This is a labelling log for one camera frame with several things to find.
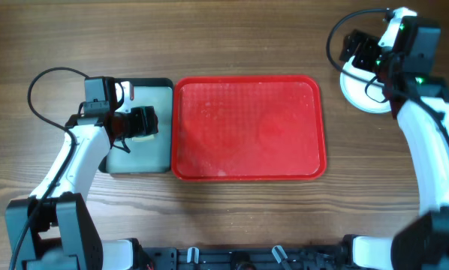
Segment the green yellow sponge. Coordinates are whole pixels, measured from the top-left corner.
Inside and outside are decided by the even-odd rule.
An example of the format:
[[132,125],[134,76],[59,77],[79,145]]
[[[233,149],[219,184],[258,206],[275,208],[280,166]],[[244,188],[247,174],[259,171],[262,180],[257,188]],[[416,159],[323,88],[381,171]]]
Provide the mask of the green yellow sponge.
[[131,140],[133,142],[136,142],[136,143],[143,143],[143,142],[150,141],[150,140],[153,140],[153,139],[155,139],[155,135],[154,134],[153,135],[148,135],[148,136],[136,136],[136,137],[131,138]]

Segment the white plate with stain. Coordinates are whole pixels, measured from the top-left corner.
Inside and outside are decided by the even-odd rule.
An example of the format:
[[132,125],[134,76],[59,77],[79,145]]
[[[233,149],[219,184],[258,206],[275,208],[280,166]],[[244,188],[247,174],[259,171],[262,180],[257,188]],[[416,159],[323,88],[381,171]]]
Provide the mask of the white plate with stain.
[[361,70],[353,66],[354,56],[352,56],[343,66],[343,70],[364,79],[364,82],[356,80],[344,73],[340,74],[340,87],[345,98],[354,107],[366,113],[383,114],[391,111],[390,103],[385,101],[382,93],[383,83],[373,82],[367,90],[366,84],[375,74]]

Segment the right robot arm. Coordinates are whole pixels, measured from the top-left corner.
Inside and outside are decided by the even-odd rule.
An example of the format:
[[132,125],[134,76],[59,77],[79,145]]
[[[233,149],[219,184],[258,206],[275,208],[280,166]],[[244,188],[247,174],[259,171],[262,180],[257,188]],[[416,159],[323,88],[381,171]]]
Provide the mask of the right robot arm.
[[440,29],[398,26],[391,46],[354,30],[343,42],[340,86],[367,96],[378,83],[402,130],[416,173],[420,216],[392,238],[352,236],[348,263],[367,269],[449,269],[449,90],[431,76]]

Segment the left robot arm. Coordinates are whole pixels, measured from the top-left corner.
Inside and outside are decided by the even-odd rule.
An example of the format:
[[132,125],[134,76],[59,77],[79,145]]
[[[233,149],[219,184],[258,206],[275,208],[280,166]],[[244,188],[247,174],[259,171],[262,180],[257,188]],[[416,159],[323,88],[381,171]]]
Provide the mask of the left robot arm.
[[86,197],[115,141],[157,133],[155,110],[89,110],[72,115],[61,129],[65,141],[46,178],[29,198],[6,209],[10,269],[153,269],[135,238],[101,240]]

